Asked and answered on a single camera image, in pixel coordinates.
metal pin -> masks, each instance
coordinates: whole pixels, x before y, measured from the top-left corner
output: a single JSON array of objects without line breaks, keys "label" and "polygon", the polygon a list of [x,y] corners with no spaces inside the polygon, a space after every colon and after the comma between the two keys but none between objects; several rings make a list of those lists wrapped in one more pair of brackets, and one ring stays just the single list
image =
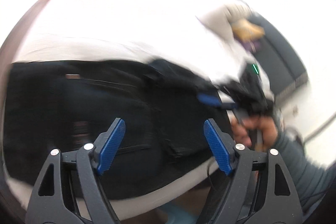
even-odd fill
[{"label": "metal pin", "polygon": [[276,156],[279,154],[278,150],[272,148],[270,151],[269,151],[272,155]]},{"label": "metal pin", "polygon": [[94,147],[93,143],[87,143],[86,145],[84,145],[85,150],[91,150],[93,147]]},{"label": "metal pin", "polygon": [[50,154],[51,154],[52,156],[56,156],[58,153],[59,153],[59,150],[58,150],[58,149],[53,149],[53,150],[50,152]]},{"label": "metal pin", "polygon": [[236,146],[235,146],[238,150],[244,150],[245,149],[245,146],[241,143],[237,143]]}]

